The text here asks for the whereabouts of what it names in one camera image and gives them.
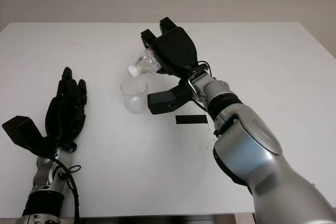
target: transparent cup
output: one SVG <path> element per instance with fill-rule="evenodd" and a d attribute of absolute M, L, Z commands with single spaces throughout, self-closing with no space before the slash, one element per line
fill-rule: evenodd
<path fill-rule="evenodd" d="M 140 114 L 147 109 L 148 84 L 143 79 L 126 80 L 121 84 L 124 105 L 129 112 Z"/>

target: plastic bottle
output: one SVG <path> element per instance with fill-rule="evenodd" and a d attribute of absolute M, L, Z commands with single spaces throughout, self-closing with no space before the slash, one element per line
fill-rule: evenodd
<path fill-rule="evenodd" d="M 127 67 L 127 71 L 135 78 L 141 73 L 153 73 L 161 69 L 151 49 L 145 49 L 135 64 Z"/>

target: wire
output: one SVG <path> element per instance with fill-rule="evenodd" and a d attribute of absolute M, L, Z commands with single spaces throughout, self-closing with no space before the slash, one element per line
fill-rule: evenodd
<path fill-rule="evenodd" d="M 211 77 L 212 77 L 211 67 L 210 67 L 210 64 L 209 64 L 208 62 L 206 62 L 205 60 L 200 60 L 200 61 L 198 61 L 197 63 L 205 63 L 205 64 L 208 66 L 210 75 L 211 75 Z"/>
<path fill-rule="evenodd" d="M 198 107 L 200 107 L 202 110 L 204 110 L 205 112 L 207 112 L 206 109 L 205 109 L 202 105 L 200 105 L 195 99 L 192 99 L 192 101 L 193 101 Z"/>
<path fill-rule="evenodd" d="M 79 171 L 81 169 L 80 165 L 74 165 L 72 167 L 70 167 L 69 169 L 58 159 L 55 159 L 54 157 L 49 157 L 50 160 L 54 161 L 56 164 L 58 164 L 59 167 L 56 167 L 55 170 L 57 170 L 58 168 L 62 168 L 64 170 L 64 172 L 66 173 L 66 183 L 69 186 L 72 194 L 73 194 L 73 199 L 75 202 L 75 217 L 74 217 L 74 223 L 73 224 L 79 224 L 79 199 L 78 199 L 78 191 L 77 191 L 77 186 L 75 183 L 75 180 L 73 179 L 71 173 L 75 173 L 77 171 Z M 74 167 L 78 167 L 77 170 L 75 171 L 71 171 L 71 169 L 73 169 Z"/>

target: bottle cap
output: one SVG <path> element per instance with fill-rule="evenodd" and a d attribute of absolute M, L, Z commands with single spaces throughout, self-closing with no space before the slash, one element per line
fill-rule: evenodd
<path fill-rule="evenodd" d="M 137 68 L 134 66 L 134 65 L 130 65 L 127 67 L 127 71 L 128 73 L 130 73 L 130 75 L 135 78 L 135 77 L 138 77 L 139 76 L 139 72 L 137 70 Z"/>

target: robotic arm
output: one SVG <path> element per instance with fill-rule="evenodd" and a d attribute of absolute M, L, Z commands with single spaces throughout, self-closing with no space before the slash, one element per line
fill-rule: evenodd
<path fill-rule="evenodd" d="M 87 102 L 86 83 L 72 79 L 70 68 L 65 68 L 59 81 L 57 94 L 51 100 L 46 115 L 47 136 L 42 137 L 33 121 L 16 116 L 2 125 L 10 139 L 37 158 L 37 173 L 33 179 L 26 208 L 16 224 L 60 224 L 60 211 L 67 185 L 75 198 L 74 224 L 79 222 L 79 201 L 76 184 L 70 167 L 73 142 L 83 128 L 84 105 Z"/>
<path fill-rule="evenodd" d="M 248 188 L 259 224 L 336 223 L 331 205 L 317 189 L 287 163 L 282 148 L 262 119 L 229 85 L 199 65 L 190 37 L 170 19 L 160 21 L 162 35 L 141 34 L 167 73 L 181 78 L 177 87 L 148 95 L 152 114 L 178 109 L 186 102 L 202 103 L 215 123 L 213 153 L 219 167 L 233 182 Z"/>

